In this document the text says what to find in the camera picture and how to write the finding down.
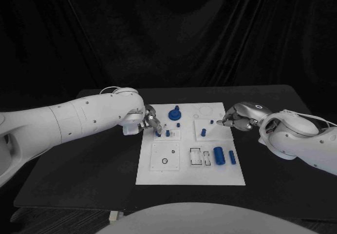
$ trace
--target white platform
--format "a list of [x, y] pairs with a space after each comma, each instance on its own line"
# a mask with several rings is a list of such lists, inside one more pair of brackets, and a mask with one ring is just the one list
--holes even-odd
[[[180, 108], [182, 118], [173, 121], [169, 118], [169, 112], [176, 105]], [[152, 106], [162, 122], [163, 133], [162, 137], [157, 137], [152, 128], [144, 130], [136, 184], [245, 185], [232, 131], [231, 128], [217, 124], [225, 115], [224, 104], [192, 103]], [[218, 165], [215, 160], [214, 148], [219, 146], [225, 153], [225, 165]], [[201, 149], [202, 165], [192, 165], [192, 155], [193, 161], [198, 156], [192, 148]], [[231, 150], [235, 154], [235, 165], [231, 163], [228, 153]], [[209, 157], [205, 158], [204, 152], [209, 152]]]

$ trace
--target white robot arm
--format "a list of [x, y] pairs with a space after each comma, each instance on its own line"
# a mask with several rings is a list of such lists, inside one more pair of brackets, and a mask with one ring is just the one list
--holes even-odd
[[258, 141], [278, 157], [289, 160], [299, 157], [310, 166], [337, 175], [337, 127], [319, 129], [300, 115], [304, 114], [289, 110], [273, 113], [263, 105], [241, 102], [229, 109], [218, 124], [241, 131], [258, 126]]
[[116, 125], [123, 126], [124, 135], [149, 127], [162, 133], [156, 111], [136, 89], [119, 88], [60, 105], [0, 113], [0, 186], [54, 146]]

